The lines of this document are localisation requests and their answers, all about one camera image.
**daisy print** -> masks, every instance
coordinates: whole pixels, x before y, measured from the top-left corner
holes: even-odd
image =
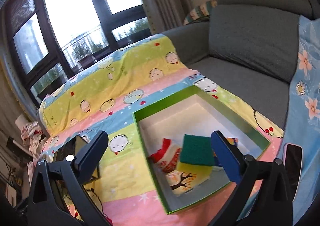
[[[296,93],[302,97],[302,96],[305,96],[306,93],[305,93],[305,90],[306,90],[306,85],[304,84],[303,81],[299,81],[296,85]]]

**patterned pillow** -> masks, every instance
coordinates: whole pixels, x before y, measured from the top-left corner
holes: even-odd
[[[207,1],[199,6],[196,6],[187,17],[184,19],[183,25],[196,23],[196,22],[206,22],[210,20],[210,12],[212,8],[217,5],[215,0]]]

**window frame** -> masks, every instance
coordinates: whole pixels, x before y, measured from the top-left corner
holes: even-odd
[[[112,14],[110,8],[108,6],[107,0],[92,0],[95,11],[97,12],[100,25],[103,33],[105,34],[108,46],[103,49],[92,53],[97,60],[100,60],[117,49],[123,47],[123,43],[117,41],[114,37],[112,30],[121,27],[130,22],[142,19],[146,17],[143,6],[138,5],[115,14]],[[57,39],[55,37],[54,31],[52,29],[50,19],[48,16],[48,12],[45,6],[45,0],[34,0],[35,11],[29,17],[29,19],[36,14],[38,23],[40,26],[40,30],[43,36],[44,43],[48,49],[48,54],[44,56],[27,74],[25,73],[22,64],[20,62],[20,58],[13,40],[14,35],[22,28],[22,26],[29,20],[27,19],[13,34],[9,35],[7,32],[7,39],[9,50],[11,52],[11,56],[14,62],[14,67],[18,73],[18,76],[28,92],[28,95],[31,97],[33,103],[39,107],[39,103],[36,98],[33,96],[31,92],[31,87],[43,76],[45,75],[51,68],[53,68],[56,64],[60,63],[65,74],[68,79],[73,77],[76,73],[72,70],[69,65],[63,51],[61,50]],[[10,24],[10,14],[6,12],[6,28],[11,28]]]

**colorful blanket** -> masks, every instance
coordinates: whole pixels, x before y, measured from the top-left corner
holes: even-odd
[[[307,211],[320,189],[320,19],[299,20],[299,52],[296,73],[290,84],[290,101],[283,146],[302,146],[302,171],[293,202],[293,222]]]
[[[180,62],[172,42],[164,35],[115,51],[44,99],[40,116],[52,137],[43,153],[52,158],[75,135],[89,141],[99,130],[105,130],[109,146],[100,161],[101,178],[86,188],[95,189],[103,212],[113,225],[207,225],[228,199],[234,184],[187,212],[166,215],[149,174],[132,113],[195,84],[264,135],[271,144],[260,160],[273,161],[283,131],[216,84],[212,90],[205,89],[209,81]],[[252,194],[259,187],[257,182]],[[92,199],[100,208],[97,198]],[[73,206],[70,210],[75,215]]]

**cable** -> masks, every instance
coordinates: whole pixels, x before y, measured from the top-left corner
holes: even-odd
[[[87,192],[92,192],[92,193],[98,198],[98,200],[99,200],[99,202],[100,202],[100,204],[101,204],[102,214],[108,217],[108,215],[106,215],[106,214],[103,212],[102,201],[100,200],[99,196],[94,192],[94,189],[91,188],[91,189],[85,189],[85,190],[86,190]]]

